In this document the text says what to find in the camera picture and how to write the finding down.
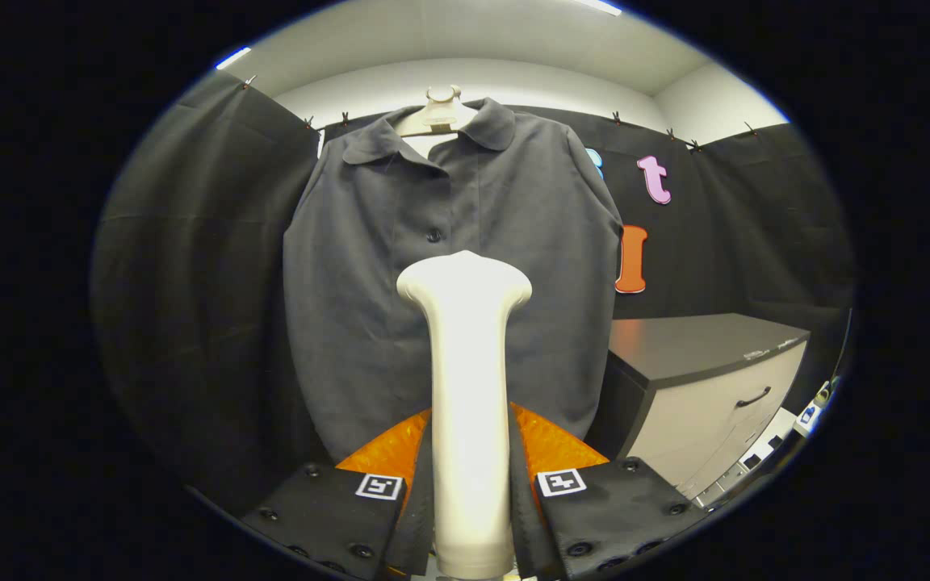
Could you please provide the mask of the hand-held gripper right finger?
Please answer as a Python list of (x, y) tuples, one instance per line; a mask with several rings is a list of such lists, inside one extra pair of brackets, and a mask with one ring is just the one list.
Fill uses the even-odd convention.
[(622, 580), (694, 536), (708, 512), (645, 460), (610, 460), (519, 404), (509, 405), (509, 485), (520, 574)]

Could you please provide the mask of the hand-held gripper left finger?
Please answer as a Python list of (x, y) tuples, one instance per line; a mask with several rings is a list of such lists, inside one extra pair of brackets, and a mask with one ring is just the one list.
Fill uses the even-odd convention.
[(270, 547), (352, 580), (409, 580), (434, 540), (431, 412), (332, 466), (296, 468), (240, 522)]

